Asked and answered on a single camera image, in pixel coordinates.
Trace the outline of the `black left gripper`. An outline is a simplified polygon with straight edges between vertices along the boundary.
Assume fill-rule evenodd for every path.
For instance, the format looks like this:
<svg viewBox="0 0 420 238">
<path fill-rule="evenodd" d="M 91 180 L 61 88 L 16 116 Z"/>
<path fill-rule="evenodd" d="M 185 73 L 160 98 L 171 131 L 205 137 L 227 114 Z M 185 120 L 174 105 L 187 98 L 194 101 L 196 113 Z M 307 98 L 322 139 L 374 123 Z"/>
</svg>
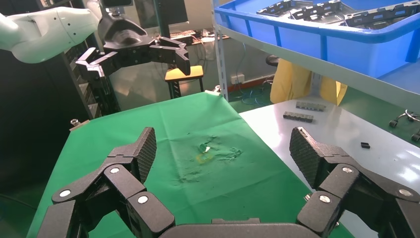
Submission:
<svg viewBox="0 0 420 238">
<path fill-rule="evenodd" d="M 76 66 L 86 81 L 99 80 L 118 70 L 118 66 L 160 62 L 173 64 L 185 75 L 191 65 L 186 44 L 167 37 L 154 40 L 125 14 L 105 14 L 98 25 L 98 34 L 104 52 L 88 48 L 77 60 Z"/>
</svg>

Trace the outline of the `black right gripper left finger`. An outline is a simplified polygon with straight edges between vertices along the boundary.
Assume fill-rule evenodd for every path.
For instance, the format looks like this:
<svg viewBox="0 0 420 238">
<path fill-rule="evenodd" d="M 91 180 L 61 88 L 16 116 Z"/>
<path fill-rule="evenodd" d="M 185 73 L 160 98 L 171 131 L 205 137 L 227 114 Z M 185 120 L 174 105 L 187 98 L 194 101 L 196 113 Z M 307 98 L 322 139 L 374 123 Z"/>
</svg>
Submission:
<svg viewBox="0 0 420 238">
<path fill-rule="evenodd" d="M 96 170 L 53 194 L 37 236 L 87 238 L 112 212 L 137 238 L 161 236 L 175 225 L 175 217 L 145 187 L 156 151 L 152 127 L 135 142 L 115 147 Z"/>
</svg>

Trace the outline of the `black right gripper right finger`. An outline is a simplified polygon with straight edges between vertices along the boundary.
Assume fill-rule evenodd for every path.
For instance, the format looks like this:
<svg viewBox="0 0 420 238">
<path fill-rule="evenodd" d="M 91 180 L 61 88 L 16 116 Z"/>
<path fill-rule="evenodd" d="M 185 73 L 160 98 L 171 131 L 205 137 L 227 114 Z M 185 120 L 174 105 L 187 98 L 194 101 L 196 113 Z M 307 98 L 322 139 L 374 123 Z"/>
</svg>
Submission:
<svg viewBox="0 0 420 238">
<path fill-rule="evenodd" d="M 413 189 L 362 167 L 342 148 L 292 129 L 290 155 L 313 189 L 297 223 L 328 237 L 345 211 L 357 215 L 380 238 L 420 235 L 420 196 Z"/>
</svg>

